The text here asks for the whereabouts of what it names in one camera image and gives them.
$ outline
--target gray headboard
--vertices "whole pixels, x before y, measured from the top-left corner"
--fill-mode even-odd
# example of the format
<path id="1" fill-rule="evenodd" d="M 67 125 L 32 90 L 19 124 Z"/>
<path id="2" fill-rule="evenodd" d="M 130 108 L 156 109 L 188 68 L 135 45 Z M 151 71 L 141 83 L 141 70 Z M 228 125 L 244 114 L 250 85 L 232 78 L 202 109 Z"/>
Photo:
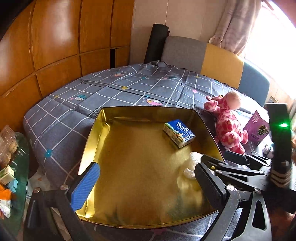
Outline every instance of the gray headboard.
<path id="1" fill-rule="evenodd" d="M 200 73 L 207 44 L 196 39 L 169 36 L 161 60 L 178 68 Z"/>

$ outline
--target food package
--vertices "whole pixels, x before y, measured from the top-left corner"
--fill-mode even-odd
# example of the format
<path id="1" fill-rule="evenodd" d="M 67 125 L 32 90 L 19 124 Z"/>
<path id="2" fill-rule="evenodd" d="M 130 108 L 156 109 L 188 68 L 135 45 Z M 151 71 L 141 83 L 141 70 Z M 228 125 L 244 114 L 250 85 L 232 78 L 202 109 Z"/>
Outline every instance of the food package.
<path id="1" fill-rule="evenodd" d="M 7 166 L 0 171 L 0 183 L 2 185 L 6 185 L 7 183 L 11 182 L 14 178 L 15 171 L 12 169 L 11 166 Z"/>
<path id="2" fill-rule="evenodd" d="M 6 189 L 1 184 L 0 184 L 0 199 L 2 199 L 2 200 L 10 200 L 11 199 L 11 190 Z"/>
<path id="3" fill-rule="evenodd" d="M 255 111 L 249 119 L 244 130 L 248 131 L 249 141 L 257 145 L 259 145 L 270 132 L 269 123 L 261 118 L 258 111 Z"/>
<path id="4" fill-rule="evenodd" d="M 0 132 L 0 166 L 4 168 L 11 160 L 11 154 L 18 148 L 16 134 L 6 125 Z"/>

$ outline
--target plastic bag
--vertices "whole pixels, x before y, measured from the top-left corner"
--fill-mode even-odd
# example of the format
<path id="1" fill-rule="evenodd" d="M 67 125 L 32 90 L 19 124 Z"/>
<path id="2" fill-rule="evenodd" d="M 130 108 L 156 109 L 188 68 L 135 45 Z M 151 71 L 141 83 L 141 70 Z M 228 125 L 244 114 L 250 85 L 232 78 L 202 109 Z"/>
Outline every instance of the plastic bag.
<path id="1" fill-rule="evenodd" d="M 11 154 L 16 152 L 18 147 L 16 134 L 6 125 L 0 132 L 0 166 L 4 168 L 11 160 Z"/>
<path id="2" fill-rule="evenodd" d="M 187 160 L 187 168 L 185 168 L 183 174 L 185 177 L 190 178 L 190 179 L 195 179 L 195 174 L 194 174 L 194 168 L 195 166 L 200 163 L 201 157 L 203 154 L 200 154 L 198 152 L 191 152 L 190 157 Z"/>
<path id="3" fill-rule="evenodd" d="M 10 217 L 10 209 L 11 209 L 11 201 L 0 199 L 0 210 L 3 212 L 3 214 L 7 218 Z"/>

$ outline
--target green led light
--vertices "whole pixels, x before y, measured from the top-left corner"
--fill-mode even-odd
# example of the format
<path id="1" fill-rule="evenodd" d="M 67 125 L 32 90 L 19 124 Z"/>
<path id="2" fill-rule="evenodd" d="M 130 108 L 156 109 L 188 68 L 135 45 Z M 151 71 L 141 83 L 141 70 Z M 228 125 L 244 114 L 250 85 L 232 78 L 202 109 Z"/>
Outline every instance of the green led light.
<path id="1" fill-rule="evenodd" d="M 280 126 L 280 127 L 283 127 L 283 128 L 286 128 L 286 127 L 288 127 L 288 124 L 287 124 L 287 123 L 282 123 L 282 124 L 280 124 L 279 126 Z"/>

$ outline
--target pink plush giraffe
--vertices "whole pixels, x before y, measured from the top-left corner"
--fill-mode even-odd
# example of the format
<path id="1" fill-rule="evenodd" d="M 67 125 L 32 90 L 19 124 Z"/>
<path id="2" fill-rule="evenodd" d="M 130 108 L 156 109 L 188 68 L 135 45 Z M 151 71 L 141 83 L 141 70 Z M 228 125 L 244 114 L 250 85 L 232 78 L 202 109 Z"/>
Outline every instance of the pink plush giraffe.
<path id="1" fill-rule="evenodd" d="M 240 108 L 240 97 L 235 91 L 228 92 L 224 97 L 215 96 L 204 104 L 206 111 L 212 112 L 217 117 L 215 141 L 221 141 L 222 145 L 231 151 L 245 154 L 241 143 L 248 142 L 248 132 L 243 130 L 240 122 L 235 117 L 232 110 Z"/>

